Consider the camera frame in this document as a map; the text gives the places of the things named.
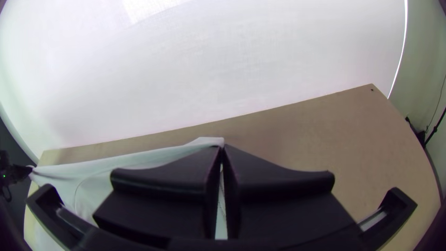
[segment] wooden table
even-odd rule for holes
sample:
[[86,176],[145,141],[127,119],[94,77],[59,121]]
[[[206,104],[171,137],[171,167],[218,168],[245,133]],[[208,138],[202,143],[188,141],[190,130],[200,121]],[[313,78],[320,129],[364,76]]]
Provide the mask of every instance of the wooden table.
[[[440,207],[432,168],[409,125],[372,84],[240,117],[136,138],[45,151],[39,165],[66,164],[182,145],[200,136],[225,142],[278,165],[330,170],[333,194],[356,221],[396,186],[418,207],[383,250],[412,250]],[[37,189],[32,184],[29,194]],[[25,211],[33,247],[36,219]]]

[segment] white cloth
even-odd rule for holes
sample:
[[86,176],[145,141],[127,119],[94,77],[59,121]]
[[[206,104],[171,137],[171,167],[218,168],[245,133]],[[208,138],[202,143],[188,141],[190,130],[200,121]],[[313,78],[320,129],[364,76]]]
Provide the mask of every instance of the white cloth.
[[[182,146],[137,152],[111,158],[64,165],[34,168],[30,174],[39,186],[53,185],[65,207],[87,222],[96,225],[92,215],[113,191],[110,173],[116,168],[147,169],[165,165],[209,146],[223,147],[223,138],[197,138]],[[39,250],[57,250],[55,242],[36,224]]]

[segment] black mount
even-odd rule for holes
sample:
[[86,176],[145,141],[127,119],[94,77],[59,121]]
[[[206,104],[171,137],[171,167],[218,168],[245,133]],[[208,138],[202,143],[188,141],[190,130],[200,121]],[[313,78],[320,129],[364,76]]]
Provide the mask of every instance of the black mount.
[[[215,240],[223,164],[227,240]],[[357,224],[331,193],[330,172],[286,169],[232,146],[209,147],[152,169],[116,169],[95,227],[45,185],[26,201],[47,232],[74,251],[376,250],[416,203],[398,188]]]

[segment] cable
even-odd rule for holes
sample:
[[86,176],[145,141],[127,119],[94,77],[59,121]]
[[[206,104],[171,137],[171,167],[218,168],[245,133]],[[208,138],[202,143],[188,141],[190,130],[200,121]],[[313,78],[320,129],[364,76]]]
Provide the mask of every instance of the cable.
[[431,126],[433,118],[435,117],[435,114],[437,113],[438,105],[440,104],[441,95],[443,93],[443,87],[445,87],[445,81],[446,81],[446,74],[445,74],[445,78],[443,79],[443,84],[441,85],[440,97],[438,98],[437,107],[435,107],[435,111],[433,112],[433,115],[432,115],[432,118],[431,118],[431,122],[429,122],[429,124],[426,126],[426,132],[425,133],[427,133],[429,131],[429,127]]

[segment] curved black bracket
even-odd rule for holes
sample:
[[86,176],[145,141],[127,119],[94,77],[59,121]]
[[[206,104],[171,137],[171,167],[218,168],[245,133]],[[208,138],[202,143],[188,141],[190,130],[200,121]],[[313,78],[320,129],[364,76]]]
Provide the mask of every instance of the curved black bracket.
[[[228,240],[214,240],[223,164]],[[54,187],[28,198],[42,226],[67,250],[376,250],[416,208],[398,188],[355,223],[331,194],[330,172],[285,169],[232,146],[210,147],[165,166],[116,169],[114,191],[92,226],[63,207]]]

